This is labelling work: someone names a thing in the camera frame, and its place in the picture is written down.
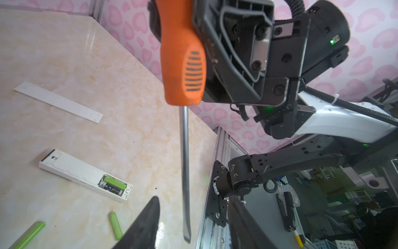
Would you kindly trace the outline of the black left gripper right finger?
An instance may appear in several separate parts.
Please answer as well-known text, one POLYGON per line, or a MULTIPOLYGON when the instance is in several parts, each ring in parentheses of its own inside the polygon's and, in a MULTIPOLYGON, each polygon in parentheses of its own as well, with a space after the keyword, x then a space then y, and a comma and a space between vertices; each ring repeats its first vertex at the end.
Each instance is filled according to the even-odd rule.
POLYGON ((238 197, 228 199, 231 249, 276 249, 238 197))

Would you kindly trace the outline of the green battery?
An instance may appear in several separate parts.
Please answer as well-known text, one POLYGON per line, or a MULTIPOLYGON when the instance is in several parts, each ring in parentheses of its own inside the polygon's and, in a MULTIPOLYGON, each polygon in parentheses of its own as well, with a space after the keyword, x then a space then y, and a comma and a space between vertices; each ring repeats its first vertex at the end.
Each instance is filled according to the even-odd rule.
POLYGON ((14 246, 14 249, 25 249, 26 246, 45 228, 46 223, 37 222, 26 235, 22 236, 19 242, 14 246))
POLYGON ((117 241, 120 241, 123 237, 123 233, 117 218, 117 215, 115 212, 109 214, 109 220, 110 220, 110 224, 112 226, 115 238, 117 241))
POLYGON ((104 182, 106 182, 107 184, 112 185, 113 187, 116 187, 120 190, 125 190, 127 188, 127 184, 125 184, 124 182, 121 182, 115 178, 112 178, 110 176, 106 176, 104 178, 104 182))

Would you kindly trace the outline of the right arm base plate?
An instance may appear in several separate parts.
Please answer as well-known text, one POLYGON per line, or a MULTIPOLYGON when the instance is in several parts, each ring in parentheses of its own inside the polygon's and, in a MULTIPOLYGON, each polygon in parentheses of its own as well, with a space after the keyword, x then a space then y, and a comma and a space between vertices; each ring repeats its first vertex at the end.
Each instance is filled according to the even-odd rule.
POLYGON ((231 188, 228 183, 229 170, 220 161, 216 160, 210 177, 210 189, 206 204, 206 217, 210 218, 218 226, 225 227, 228 204, 227 194, 231 188))

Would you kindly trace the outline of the long white slim cover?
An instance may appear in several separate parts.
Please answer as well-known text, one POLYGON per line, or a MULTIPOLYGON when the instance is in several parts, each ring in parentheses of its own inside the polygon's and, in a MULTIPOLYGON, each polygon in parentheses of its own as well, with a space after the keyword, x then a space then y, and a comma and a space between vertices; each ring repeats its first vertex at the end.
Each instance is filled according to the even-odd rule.
POLYGON ((100 123, 103 118, 103 114, 97 111, 27 81, 24 81, 22 84, 14 88, 14 90, 95 123, 100 123))

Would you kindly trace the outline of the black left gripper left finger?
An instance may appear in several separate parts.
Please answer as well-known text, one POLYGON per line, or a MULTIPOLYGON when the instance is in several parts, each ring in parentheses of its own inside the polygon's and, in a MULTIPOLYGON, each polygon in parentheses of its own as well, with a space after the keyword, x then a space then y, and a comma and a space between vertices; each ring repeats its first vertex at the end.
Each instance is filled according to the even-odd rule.
POLYGON ((160 201, 153 196, 113 249, 155 249, 160 201))

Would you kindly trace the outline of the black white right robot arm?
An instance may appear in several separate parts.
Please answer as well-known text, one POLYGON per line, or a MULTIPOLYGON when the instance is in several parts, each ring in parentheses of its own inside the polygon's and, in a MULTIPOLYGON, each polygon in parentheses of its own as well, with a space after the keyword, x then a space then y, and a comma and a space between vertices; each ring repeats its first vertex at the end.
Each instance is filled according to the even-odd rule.
POLYGON ((165 98, 179 107, 183 198, 189 197, 188 108, 234 104, 275 139, 316 138, 266 154, 231 159, 214 180, 222 199, 319 166, 376 165, 398 149, 398 120, 371 103, 355 104, 308 86, 348 56, 348 21, 329 1, 274 18, 272 1, 149 1, 150 29, 161 44, 165 98))

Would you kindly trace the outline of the slim white remote with display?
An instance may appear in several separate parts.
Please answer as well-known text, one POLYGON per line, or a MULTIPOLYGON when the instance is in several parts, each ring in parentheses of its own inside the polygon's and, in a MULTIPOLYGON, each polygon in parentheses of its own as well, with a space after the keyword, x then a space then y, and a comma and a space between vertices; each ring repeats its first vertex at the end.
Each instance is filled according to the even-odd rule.
POLYGON ((121 203, 129 199, 133 189, 133 185, 58 149, 53 149, 43 158, 39 162, 39 168, 121 203), (127 188, 120 190, 107 184, 104 182, 106 176, 124 182, 127 188))

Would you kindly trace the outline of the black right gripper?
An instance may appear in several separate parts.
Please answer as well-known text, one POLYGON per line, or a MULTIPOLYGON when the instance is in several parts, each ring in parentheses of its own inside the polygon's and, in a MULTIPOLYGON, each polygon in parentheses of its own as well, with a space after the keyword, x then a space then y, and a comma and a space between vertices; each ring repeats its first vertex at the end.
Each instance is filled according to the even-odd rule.
MULTIPOLYGON (((275 139, 293 136, 314 112, 300 111, 305 85, 348 56, 348 21, 329 1, 306 8, 288 1, 291 18, 275 19, 273 1, 194 1, 193 25, 205 48, 204 102, 246 106, 275 139)), ((156 1, 148 2, 149 25, 161 42, 156 1)))

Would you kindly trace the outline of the orange handled screwdriver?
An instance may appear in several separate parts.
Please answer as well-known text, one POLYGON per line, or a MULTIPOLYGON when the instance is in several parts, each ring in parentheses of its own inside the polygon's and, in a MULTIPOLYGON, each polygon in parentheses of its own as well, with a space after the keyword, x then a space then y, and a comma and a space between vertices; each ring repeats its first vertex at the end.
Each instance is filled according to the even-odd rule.
POLYGON ((204 47, 193 27, 193 1, 156 1, 161 26, 165 99, 179 107, 183 237, 191 242, 188 108, 198 105, 206 82, 204 47))

